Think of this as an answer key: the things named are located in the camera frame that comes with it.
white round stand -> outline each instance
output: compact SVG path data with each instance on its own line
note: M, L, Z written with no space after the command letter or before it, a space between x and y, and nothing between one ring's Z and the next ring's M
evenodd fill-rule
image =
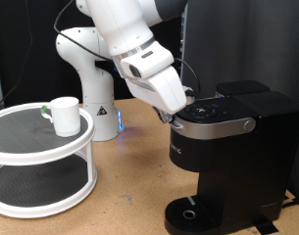
M27 104L0 111L1 214L35 218L63 212L86 198L96 184L91 142L95 129L90 114L80 109L80 133L63 138L41 116L43 105L49 104Z

coffee maker drip tray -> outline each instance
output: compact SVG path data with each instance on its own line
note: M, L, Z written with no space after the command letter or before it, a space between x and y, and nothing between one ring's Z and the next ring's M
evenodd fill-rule
M220 222L210 216L197 195L171 202L165 225L170 234L212 235L220 230Z

mug handle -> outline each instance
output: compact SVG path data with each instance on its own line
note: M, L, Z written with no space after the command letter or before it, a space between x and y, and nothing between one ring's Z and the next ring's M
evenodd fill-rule
M41 112L41 114L42 114L42 116L43 116L44 118L50 119L51 123L53 123L53 119L52 119L52 117L49 116L49 115L47 115L47 114L45 113L45 111L46 111L47 109L48 109L48 107L46 107L46 106L42 106L40 112Z

white mug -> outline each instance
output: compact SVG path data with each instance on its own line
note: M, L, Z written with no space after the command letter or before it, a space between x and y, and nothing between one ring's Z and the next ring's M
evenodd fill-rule
M80 116L78 99L75 97L61 97L50 102L52 117L45 113L46 106L41 108L41 114L53 122L57 135L69 137L80 132Z

blue light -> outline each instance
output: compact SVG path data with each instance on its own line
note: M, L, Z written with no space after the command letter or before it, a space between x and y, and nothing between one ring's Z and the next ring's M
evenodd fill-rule
M118 110L119 114L119 125L120 125L120 130L124 129L124 126L122 125L122 116L121 116L121 111Z

